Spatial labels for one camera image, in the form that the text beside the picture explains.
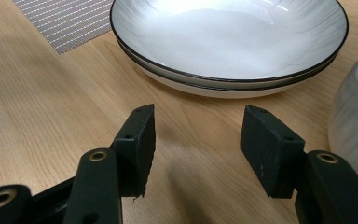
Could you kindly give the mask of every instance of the wood grain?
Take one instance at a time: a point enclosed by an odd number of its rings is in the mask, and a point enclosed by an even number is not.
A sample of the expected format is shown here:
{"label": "wood grain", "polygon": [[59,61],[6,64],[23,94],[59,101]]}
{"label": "wood grain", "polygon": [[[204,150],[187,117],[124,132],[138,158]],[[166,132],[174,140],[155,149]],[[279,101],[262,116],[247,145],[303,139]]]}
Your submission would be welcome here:
{"label": "wood grain", "polygon": [[358,60],[358,0],[341,0],[348,39],[318,76],[282,93],[205,98],[147,77],[113,33],[59,55],[10,0],[0,1],[0,186],[33,193],[76,173],[81,155],[108,147],[130,112],[155,104],[157,151],[146,195],[123,199],[125,223],[297,223],[294,200],[266,196],[240,151],[243,109],[264,107],[329,149],[337,88]]}

